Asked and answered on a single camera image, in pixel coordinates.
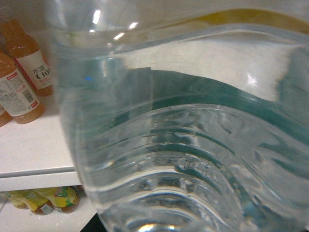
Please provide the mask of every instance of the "juice bottle label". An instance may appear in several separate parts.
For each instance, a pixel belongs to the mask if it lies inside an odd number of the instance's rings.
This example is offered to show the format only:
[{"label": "juice bottle label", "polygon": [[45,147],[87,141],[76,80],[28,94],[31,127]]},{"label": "juice bottle label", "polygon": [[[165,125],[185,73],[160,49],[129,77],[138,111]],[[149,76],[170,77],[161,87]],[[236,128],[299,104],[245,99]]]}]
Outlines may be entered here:
[{"label": "juice bottle label", "polygon": [[0,105],[0,115],[4,114],[5,109]]},{"label": "juice bottle label", "polygon": [[52,85],[50,70],[44,61],[41,50],[26,57],[15,58],[15,62],[35,89]]},{"label": "juice bottle label", "polygon": [[50,212],[52,212],[53,208],[50,207],[48,204],[45,204],[41,207],[41,210],[46,213],[49,214]]},{"label": "juice bottle label", "polygon": [[29,113],[39,103],[18,69],[0,78],[0,104],[11,116]]},{"label": "juice bottle label", "polygon": [[35,189],[35,191],[49,199],[56,208],[77,204],[78,196],[76,191],[70,187],[40,188]]}]

